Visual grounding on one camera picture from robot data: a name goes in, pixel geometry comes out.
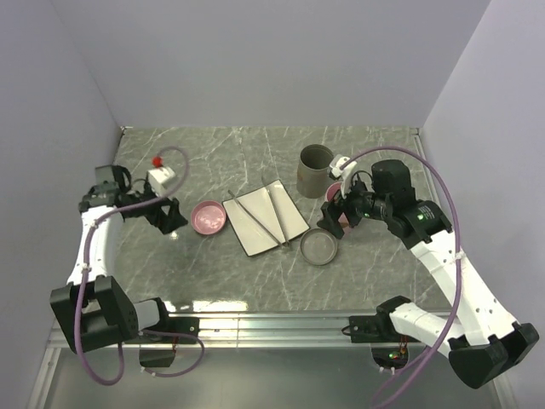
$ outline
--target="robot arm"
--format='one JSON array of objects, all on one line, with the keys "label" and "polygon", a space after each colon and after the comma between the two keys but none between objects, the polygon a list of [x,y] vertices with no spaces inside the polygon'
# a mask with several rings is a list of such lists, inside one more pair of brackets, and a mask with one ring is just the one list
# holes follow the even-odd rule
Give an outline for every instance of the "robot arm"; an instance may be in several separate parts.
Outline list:
[{"label": "robot arm", "polygon": [[[149,170],[143,192],[130,192],[130,173],[122,166],[96,168],[96,185],[83,196],[79,204],[83,231],[77,260],[66,286],[53,290],[50,305],[72,351],[74,345],[74,316],[79,286],[82,282],[83,246],[95,220],[115,208],[135,205],[155,199],[168,190],[175,179],[171,168]],[[162,329],[168,313],[160,298],[132,303],[112,277],[118,235],[124,219],[144,216],[162,233],[170,233],[185,226],[187,220],[179,212],[177,199],[162,199],[151,206],[121,211],[105,219],[91,240],[88,284],[83,305],[91,302],[97,309],[82,314],[82,347],[84,352],[121,343],[138,336],[145,328]]]},{"label": "robot arm", "polygon": [[[455,254],[455,234],[443,211],[432,201],[416,199],[409,169],[399,160],[382,160],[371,167],[369,191],[354,173],[352,162],[336,157],[330,175],[341,178],[341,190],[322,205],[318,222],[341,239],[342,213],[351,227],[362,218],[382,220],[388,230],[427,268],[452,305],[456,290],[456,259],[462,265],[462,298],[457,320],[439,352],[448,357],[458,377],[479,388],[517,365],[539,339],[532,324],[520,324],[494,297],[462,252]],[[445,328],[445,320],[417,307],[405,297],[395,297],[377,308],[377,327],[407,335],[431,346]]]}]

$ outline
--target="pink plate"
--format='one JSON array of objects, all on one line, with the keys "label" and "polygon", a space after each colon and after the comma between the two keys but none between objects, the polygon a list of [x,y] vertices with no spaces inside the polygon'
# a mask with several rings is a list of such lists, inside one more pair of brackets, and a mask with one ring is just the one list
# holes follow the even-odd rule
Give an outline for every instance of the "pink plate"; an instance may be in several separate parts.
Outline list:
[{"label": "pink plate", "polygon": [[191,225],[197,233],[218,233],[227,220],[223,206],[214,200],[205,200],[195,206],[191,212]]}]

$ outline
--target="wall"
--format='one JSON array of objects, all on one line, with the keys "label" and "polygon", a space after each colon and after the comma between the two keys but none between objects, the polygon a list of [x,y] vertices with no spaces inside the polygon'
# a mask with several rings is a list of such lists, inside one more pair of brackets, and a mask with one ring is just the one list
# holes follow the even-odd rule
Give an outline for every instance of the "wall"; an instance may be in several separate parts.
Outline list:
[{"label": "wall", "polygon": [[[545,3],[492,0],[423,128],[453,192],[462,243],[519,320],[545,336]],[[520,407],[545,402],[545,342],[508,373]]]},{"label": "wall", "polygon": [[422,126],[490,0],[52,0],[122,125]]},{"label": "wall", "polygon": [[0,3],[2,407],[27,403],[80,236],[77,202],[119,130],[53,6]]}]

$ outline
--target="gray container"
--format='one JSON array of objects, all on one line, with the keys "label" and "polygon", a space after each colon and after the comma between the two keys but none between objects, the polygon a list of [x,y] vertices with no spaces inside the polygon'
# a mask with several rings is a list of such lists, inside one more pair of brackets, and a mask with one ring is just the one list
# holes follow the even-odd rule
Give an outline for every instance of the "gray container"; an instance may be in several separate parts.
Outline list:
[{"label": "gray container", "polygon": [[325,195],[333,182],[329,178],[329,167],[333,152],[323,145],[304,147],[299,155],[297,166],[297,192],[309,199]]}]

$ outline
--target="gray marble surface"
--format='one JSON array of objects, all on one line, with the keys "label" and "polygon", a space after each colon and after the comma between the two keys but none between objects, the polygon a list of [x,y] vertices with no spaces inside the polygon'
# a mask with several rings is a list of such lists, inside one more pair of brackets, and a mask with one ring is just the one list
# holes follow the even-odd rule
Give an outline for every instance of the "gray marble surface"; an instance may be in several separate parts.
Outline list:
[{"label": "gray marble surface", "polygon": [[[305,199],[295,190],[298,154],[304,146],[321,143],[346,155],[380,145],[416,152],[415,138],[405,127],[128,129],[116,163],[129,168],[134,177],[143,177],[161,147],[184,147],[191,158],[190,175],[176,197],[187,218],[202,200],[228,199],[227,189],[242,194],[261,187],[263,172],[270,181],[282,181],[315,226],[322,201]],[[382,158],[402,158],[418,197],[431,198],[422,166],[402,153],[372,153],[359,161],[359,168],[369,170]],[[182,172],[178,153],[165,155],[164,162]],[[161,297],[173,310],[373,309],[397,295],[428,309],[448,307],[429,273],[377,221],[363,220],[340,241],[336,259],[323,267],[303,260],[300,239],[289,251],[247,257],[229,224],[209,237],[190,226],[163,236],[141,218],[128,220],[121,236],[115,273],[121,286],[134,301]]]}]

